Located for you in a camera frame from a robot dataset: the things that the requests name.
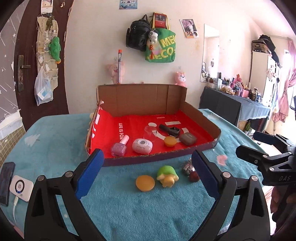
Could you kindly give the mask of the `orange round soap disc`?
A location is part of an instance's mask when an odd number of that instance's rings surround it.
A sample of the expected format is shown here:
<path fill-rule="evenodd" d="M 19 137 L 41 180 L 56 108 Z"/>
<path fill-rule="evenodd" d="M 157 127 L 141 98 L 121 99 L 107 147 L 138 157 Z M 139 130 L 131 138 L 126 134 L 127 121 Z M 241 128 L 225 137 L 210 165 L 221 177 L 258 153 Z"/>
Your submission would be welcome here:
<path fill-rule="evenodd" d="M 174 147 L 177 144 L 177 139 L 171 136 L 167 136 L 164 138 L 164 144 L 167 147 Z"/>

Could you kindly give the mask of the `pink nail polish bottle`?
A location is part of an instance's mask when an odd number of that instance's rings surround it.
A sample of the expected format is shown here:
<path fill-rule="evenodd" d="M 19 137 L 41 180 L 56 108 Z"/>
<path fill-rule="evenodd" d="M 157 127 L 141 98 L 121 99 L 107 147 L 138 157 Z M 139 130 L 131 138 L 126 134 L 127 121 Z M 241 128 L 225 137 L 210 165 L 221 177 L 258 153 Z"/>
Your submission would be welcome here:
<path fill-rule="evenodd" d="M 119 143 L 115 143 L 111 148 L 111 155 L 114 157 L 123 157 L 126 151 L 126 144 L 130 137 L 124 135 Z"/>

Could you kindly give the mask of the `gold beaded cylinder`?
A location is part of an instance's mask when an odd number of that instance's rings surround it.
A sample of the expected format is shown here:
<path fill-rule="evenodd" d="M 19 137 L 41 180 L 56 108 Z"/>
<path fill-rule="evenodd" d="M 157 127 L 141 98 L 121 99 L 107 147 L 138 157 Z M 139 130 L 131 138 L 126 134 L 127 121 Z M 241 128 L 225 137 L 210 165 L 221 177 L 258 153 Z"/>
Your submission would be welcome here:
<path fill-rule="evenodd" d="M 144 127 L 143 138 L 153 143 L 156 140 L 156 137 L 157 137 L 157 124 L 148 123 L 147 126 Z"/>

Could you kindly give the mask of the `pink round mini camera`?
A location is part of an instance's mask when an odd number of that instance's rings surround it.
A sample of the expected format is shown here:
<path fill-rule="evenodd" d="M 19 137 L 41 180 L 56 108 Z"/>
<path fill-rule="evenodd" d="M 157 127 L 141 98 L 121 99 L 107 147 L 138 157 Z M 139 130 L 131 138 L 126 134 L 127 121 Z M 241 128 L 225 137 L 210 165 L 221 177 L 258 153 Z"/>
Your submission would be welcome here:
<path fill-rule="evenodd" d="M 132 144 L 132 149 L 139 154 L 149 154 L 152 151 L 152 148 L 152 142 L 143 138 L 137 138 Z"/>

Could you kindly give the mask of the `pink curtain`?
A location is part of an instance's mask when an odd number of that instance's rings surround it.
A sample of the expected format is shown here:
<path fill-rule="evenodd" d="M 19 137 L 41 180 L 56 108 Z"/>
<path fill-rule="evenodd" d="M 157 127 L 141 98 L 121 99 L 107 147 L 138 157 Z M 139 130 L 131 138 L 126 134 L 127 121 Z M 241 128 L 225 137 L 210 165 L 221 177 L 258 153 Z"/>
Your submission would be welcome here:
<path fill-rule="evenodd" d="M 278 102 L 278 112 L 273 113 L 272 120 L 274 123 L 277 123 L 278 121 L 285 122 L 285 119 L 288 116 L 288 112 L 290 109 L 290 106 L 288 104 L 288 94 L 287 91 L 290 87 L 295 86 L 295 45 L 293 43 L 293 40 L 288 40 L 288 50 L 291 55 L 291 61 L 292 63 L 289 66 L 287 79 L 285 81 L 283 94 Z"/>

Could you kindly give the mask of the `dark cloth covered desk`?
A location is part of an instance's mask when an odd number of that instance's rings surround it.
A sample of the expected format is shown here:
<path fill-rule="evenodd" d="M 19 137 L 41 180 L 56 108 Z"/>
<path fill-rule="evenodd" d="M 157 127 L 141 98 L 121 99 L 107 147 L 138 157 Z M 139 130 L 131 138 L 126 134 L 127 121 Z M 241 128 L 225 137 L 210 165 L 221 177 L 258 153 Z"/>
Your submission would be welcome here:
<path fill-rule="evenodd" d="M 251 121 L 251 128 L 262 132 L 267 124 L 270 108 L 236 95 L 205 87 L 199 103 L 200 109 L 210 109 L 234 126 L 240 121 Z"/>

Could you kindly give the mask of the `dark red ball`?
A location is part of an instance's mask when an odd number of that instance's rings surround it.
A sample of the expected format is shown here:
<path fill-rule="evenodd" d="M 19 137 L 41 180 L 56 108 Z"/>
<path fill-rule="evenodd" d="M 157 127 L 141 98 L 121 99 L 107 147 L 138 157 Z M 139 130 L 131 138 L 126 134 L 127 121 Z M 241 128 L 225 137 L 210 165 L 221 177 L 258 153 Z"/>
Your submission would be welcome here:
<path fill-rule="evenodd" d="M 194 183 L 194 182 L 198 182 L 199 180 L 200 180 L 200 177 L 196 171 L 192 171 L 189 174 L 189 181 L 190 182 Z"/>

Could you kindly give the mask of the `black smartphone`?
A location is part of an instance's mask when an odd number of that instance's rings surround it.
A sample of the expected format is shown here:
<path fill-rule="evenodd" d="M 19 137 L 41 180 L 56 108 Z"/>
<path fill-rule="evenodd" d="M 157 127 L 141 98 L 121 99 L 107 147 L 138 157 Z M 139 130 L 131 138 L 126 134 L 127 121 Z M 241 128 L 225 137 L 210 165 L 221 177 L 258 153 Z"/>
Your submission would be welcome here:
<path fill-rule="evenodd" d="M 9 205 L 10 184 L 15 170 L 14 162 L 4 163 L 0 175 L 0 203 L 4 206 Z"/>

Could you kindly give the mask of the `glass flower paperweight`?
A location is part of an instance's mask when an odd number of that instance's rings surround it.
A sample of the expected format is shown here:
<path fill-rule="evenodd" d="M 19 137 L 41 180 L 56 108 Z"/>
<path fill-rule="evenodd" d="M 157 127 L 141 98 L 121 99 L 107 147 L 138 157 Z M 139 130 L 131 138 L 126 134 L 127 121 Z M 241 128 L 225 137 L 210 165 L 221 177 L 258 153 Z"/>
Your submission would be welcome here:
<path fill-rule="evenodd" d="M 182 166 L 182 172 L 189 176 L 192 172 L 195 171 L 194 166 L 192 165 L 191 161 L 186 161 Z"/>

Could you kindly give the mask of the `cardboard box tray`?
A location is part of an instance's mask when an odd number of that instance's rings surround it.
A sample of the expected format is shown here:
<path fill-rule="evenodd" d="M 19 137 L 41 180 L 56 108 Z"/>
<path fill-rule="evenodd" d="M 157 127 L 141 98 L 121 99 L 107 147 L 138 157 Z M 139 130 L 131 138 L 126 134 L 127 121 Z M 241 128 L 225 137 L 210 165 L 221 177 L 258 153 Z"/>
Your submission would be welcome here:
<path fill-rule="evenodd" d="M 102 150 L 108 167 L 161 161 L 215 147 L 220 128 L 186 102 L 186 95 L 187 88 L 172 84 L 99 85 L 86 153 Z M 197 140 L 189 146 L 177 141 L 168 147 L 164 143 L 168 133 L 159 125 L 177 127 Z"/>

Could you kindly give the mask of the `green tote bag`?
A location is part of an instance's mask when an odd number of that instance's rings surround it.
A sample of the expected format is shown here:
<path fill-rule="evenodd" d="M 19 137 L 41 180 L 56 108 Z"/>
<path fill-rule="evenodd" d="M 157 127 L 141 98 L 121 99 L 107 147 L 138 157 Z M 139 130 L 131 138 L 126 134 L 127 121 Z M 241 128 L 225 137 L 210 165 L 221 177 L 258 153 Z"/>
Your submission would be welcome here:
<path fill-rule="evenodd" d="M 154 45 L 148 45 L 145 51 L 145 60 L 150 63 L 172 63 L 176 57 L 176 34 L 171 31 L 166 18 L 166 29 L 154 28 L 154 13 L 152 16 L 151 31 L 158 33 L 158 41 Z"/>

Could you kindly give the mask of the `red framed picture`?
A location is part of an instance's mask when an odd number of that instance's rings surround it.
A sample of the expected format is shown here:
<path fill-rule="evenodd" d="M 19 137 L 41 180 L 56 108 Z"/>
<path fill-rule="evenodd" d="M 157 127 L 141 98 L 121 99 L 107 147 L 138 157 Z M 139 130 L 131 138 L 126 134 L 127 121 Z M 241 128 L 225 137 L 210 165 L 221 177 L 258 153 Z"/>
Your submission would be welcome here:
<path fill-rule="evenodd" d="M 167 16 L 165 14 L 154 13 L 154 28 L 167 28 Z"/>

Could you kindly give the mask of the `black backpack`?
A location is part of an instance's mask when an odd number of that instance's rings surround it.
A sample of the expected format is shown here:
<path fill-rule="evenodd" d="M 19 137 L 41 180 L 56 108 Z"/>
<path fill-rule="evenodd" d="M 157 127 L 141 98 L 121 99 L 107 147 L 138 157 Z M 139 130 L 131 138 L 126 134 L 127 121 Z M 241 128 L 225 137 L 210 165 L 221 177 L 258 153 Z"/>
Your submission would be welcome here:
<path fill-rule="evenodd" d="M 147 15 L 133 21 L 126 32 L 126 47 L 145 52 L 151 30 Z"/>

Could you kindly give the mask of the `photo on door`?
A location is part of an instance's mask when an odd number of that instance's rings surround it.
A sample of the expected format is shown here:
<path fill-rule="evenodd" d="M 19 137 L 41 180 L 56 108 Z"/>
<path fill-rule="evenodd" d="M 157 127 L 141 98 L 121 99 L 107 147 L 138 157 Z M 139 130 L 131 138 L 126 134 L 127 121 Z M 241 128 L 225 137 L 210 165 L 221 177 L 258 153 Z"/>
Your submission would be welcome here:
<path fill-rule="evenodd" d="M 41 14 L 53 13 L 53 0 L 41 0 Z"/>

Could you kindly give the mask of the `white dog plush keychain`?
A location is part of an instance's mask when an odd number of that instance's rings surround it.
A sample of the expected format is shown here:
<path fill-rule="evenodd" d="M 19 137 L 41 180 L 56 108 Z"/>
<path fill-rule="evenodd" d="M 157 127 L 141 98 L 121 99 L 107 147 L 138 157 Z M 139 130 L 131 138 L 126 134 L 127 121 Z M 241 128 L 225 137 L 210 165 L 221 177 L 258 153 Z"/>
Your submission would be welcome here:
<path fill-rule="evenodd" d="M 150 31 L 149 32 L 149 39 L 147 41 L 147 44 L 150 45 L 154 45 L 156 44 L 158 41 L 158 33 L 155 31 Z"/>

